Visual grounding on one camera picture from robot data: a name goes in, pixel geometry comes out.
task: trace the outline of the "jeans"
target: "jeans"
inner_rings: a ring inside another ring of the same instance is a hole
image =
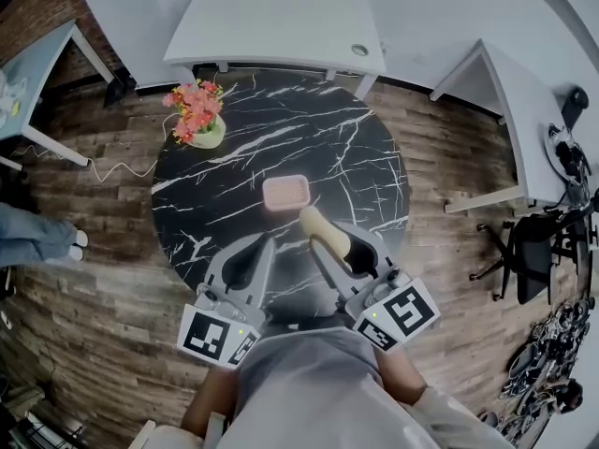
[[[71,223],[0,203],[0,268],[65,257],[76,239]]]

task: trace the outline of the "brick wall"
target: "brick wall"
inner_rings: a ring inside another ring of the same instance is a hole
[[[122,66],[85,0],[10,0],[0,11],[0,65],[71,19],[77,19],[77,25],[109,68]],[[54,67],[47,87],[96,73],[80,50],[70,42]]]

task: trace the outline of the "black office chair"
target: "black office chair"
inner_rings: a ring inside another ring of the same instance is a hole
[[[578,225],[585,217],[599,211],[599,190],[592,198],[591,204],[584,210],[573,210],[565,215],[551,213],[533,215],[522,218],[517,224],[504,222],[509,229],[507,246],[501,238],[485,224],[476,227],[478,231],[489,233],[491,241],[501,253],[500,260],[479,274],[471,274],[470,281],[478,281],[497,271],[504,269],[501,293],[493,293],[493,300],[503,299],[510,273],[518,275],[518,301],[526,304],[539,293],[548,289],[548,304],[552,299],[552,284],[555,282],[554,271],[558,263],[554,263],[553,255],[573,257],[577,260],[577,252],[572,247],[577,244],[577,231],[563,230]]]

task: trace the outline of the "white cable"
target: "white cable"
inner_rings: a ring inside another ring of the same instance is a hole
[[[167,120],[170,117],[173,116],[181,116],[179,113],[172,113],[170,115],[167,116],[167,118],[165,118],[162,122],[162,131],[165,135],[165,141],[167,141],[167,128],[165,128],[165,123],[167,122]],[[33,149],[34,154],[37,158],[39,158],[40,156],[46,154],[47,152],[49,152],[50,150],[45,150],[44,152],[37,154],[36,152],[36,148],[34,147],[34,145],[29,145],[24,152],[17,152],[16,150],[14,152],[12,152],[10,154],[10,156],[12,156],[13,154],[17,154],[17,155],[24,155],[26,154],[29,150]],[[61,160],[64,160],[65,158],[63,156],[61,156],[60,154],[56,154],[56,156],[58,156]],[[140,175],[138,172],[136,172],[135,170],[133,170],[127,163],[123,163],[123,162],[119,162],[117,163],[114,167],[112,167],[110,169],[110,171],[104,176],[104,178],[100,178],[100,175],[97,174],[97,169],[95,168],[95,161],[92,158],[88,158],[88,160],[90,160],[92,162],[92,170],[95,173],[95,177],[97,178],[98,181],[100,181],[101,183],[103,183],[104,181],[106,181],[106,178],[108,176],[110,176],[110,173],[112,173],[112,171],[114,171],[116,168],[118,167],[125,167],[127,168],[131,173],[133,173],[135,176],[139,177],[139,178],[143,178],[144,176],[146,176],[148,173],[150,173],[150,171],[152,171],[154,169],[154,167],[156,166],[156,164],[158,163],[158,160],[154,161],[152,166],[148,169],[148,171],[146,171],[145,173],[143,173],[142,175]]]

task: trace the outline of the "wooden floor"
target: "wooden floor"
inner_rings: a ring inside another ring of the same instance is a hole
[[[218,80],[226,86],[239,75]],[[162,95],[132,94],[102,109],[104,90],[100,84],[57,96],[40,129],[92,156],[101,176],[120,161],[144,172],[163,140]],[[398,141],[408,170],[401,264],[423,279],[442,314],[410,343],[409,354],[429,384],[475,413],[501,410],[496,396],[506,361],[550,307],[544,297],[519,306],[514,281],[506,300],[492,302],[500,273],[468,281],[498,258],[476,225],[500,228],[511,214],[507,206],[451,215],[443,206],[514,184],[507,132],[490,117],[384,84],[374,85],[367,103]],[[100,183],[91,168],[49,154],[36,159],[29,152],[24,161],[42,211],[86,230],[90,247],[81,263],[20,272],[19,293],[0,304],[14,325],[0,330],[0,355],[20,379],[50,382],[49,402],[38,411],[64,427],[83,423],[90,447],[127,447],[147,419],[178,424],[206,370],[175,348],[183,304],[193,294],[159,247],[152,172],[137,178],[119,168]],[[562,264],[559,280],[560,298],[572,296],[571,264]]]

